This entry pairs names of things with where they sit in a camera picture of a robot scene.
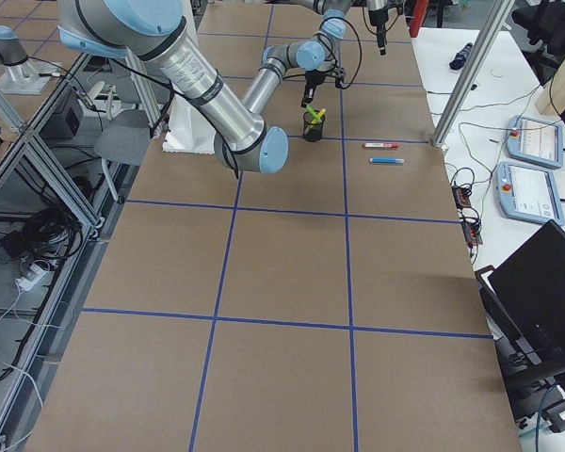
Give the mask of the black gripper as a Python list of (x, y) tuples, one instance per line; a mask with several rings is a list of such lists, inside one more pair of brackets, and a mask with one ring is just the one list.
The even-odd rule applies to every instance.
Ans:
[(396, 9), (397, 14), (402, 14), (404, 1), (402, 0), (367, 0), (366, 8), (369, 23), (375, 27), (377, 32), (377, 44), (379, 54), (384, 57), (387, 54), (387, 22), (389, 11)]
[(327, 71), (311, 70), (305, 72), (305, 88), (300, 106), (305, 108), (312, 103), (317, 87), (322, 85), (327, 78), (331, 78), (334, 81), (337, 89), (346, 89), (347, 85), (344, 84), (345, 76), (345, 69), (339, 66), (335, 66)]

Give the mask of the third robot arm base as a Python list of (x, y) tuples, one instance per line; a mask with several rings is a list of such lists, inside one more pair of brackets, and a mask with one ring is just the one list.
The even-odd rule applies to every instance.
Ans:
[(0, 76), (0, 90), (5, 94), (40, 95), (49, 81), (6, 25), (0, 25), (0, 66), (5, 69)]

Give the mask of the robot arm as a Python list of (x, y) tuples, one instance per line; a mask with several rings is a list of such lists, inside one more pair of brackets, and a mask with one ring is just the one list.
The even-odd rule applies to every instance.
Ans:
[(345, 34), (348, 1), (305, 1), (323, 16), (308, 40), (271, 46), (244, 98), (238, 98), (188, 36), (179, 1), (60, 1), (58, 30), (67, 47), (90, 55), (134, 54), (156, 65), (214, 127), (218, 161), (235, 171), (275, 173), (286, 163), (288, 137), (261, 113), (285, 73), (328, 71)]
[(338, 10), (347, 13), (349, 9), (357, 4), (359, 7), (366, 8), (368, 14), (368, 23), (373, 27), (370, 33), (377, 39), (377, 46), (381, 56), (386, 55), (387, 32), (389, 27), (389, 14), (391, 9), (396, 10), (396, 18), (404, 13), (404, 1), (400, 0), (367, 0), (367, 1), (350, 1), (350, 0), (305, 0), (291, 1), (293, 5), (306, 7), (313, 12), (325, 16), (328, 11)]

